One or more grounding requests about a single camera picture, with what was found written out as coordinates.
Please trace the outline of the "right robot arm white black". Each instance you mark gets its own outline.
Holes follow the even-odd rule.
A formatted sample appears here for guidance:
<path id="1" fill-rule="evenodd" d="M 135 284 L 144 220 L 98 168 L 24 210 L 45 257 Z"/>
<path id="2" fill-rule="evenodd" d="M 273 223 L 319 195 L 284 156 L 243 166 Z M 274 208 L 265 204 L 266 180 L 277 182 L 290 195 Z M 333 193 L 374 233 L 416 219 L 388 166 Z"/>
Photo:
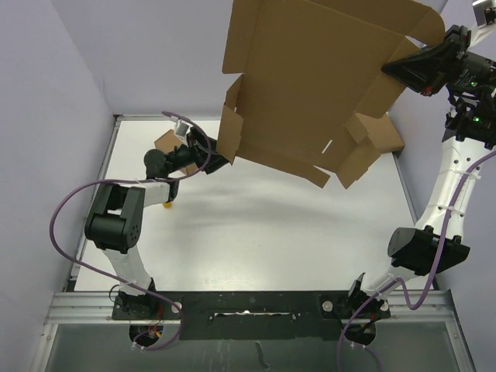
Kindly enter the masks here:
<path id="1" fill-rule="evenodd" d="M 462 243 L 467 206 L 482 163 L 495 155 L 495 62 L 470 52 L 470 41 L 467 27 L 451 26 L 441 44 L 381 68 L 425 97 L 446 88 L 451 108 L 429 203 L 414 227 L 394 231 L 387 248 L 391 264 L 384 274 L 368 285 L 363 276 L 354 281 L 344 298 L 353 316 L 379 312 L 395 288 L 417 277 L 431 283 L 470 252 Z"/>

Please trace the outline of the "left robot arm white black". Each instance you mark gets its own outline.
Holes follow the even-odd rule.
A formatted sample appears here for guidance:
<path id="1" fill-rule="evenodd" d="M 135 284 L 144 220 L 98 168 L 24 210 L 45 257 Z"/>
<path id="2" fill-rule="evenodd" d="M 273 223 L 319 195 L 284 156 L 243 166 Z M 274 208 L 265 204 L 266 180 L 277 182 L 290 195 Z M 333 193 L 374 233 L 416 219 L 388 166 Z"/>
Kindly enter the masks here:
<path id="1" fill-rule="evenodd" d="M 203 136 L 196 128 L 188 130 L 185 141 L 169 150 L 154 148 L 144 155 L 146 182 L 107 183 L 98 187 L 84 227 L 92 241 L 110 261 L 117 277 L 124 281 L 118 292 L 119 304 L 142 319 L 152 316 L 159 300 L 153 278 L 146 272 L 137 243 L 146 207 L 171 203 L 179 182 L 169 176 L 193 165 L 206 174 L 217 171 L 228 160 L 216 150 L 217 140 Z"/>

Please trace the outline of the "large cardboard box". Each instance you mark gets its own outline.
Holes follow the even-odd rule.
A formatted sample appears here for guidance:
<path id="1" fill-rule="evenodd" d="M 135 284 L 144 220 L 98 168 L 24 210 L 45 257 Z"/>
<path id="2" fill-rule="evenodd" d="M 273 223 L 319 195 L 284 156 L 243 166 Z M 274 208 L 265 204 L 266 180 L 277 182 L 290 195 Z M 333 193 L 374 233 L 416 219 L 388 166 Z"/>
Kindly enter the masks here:
<path id="1" fill-rule="evenodd" d="M 357 113 L 379 119 L 405 88 L 382 66 L 444 33 L 416 1 L 235 1 L 218 153 L 349 187 L 382 154 Z"/>

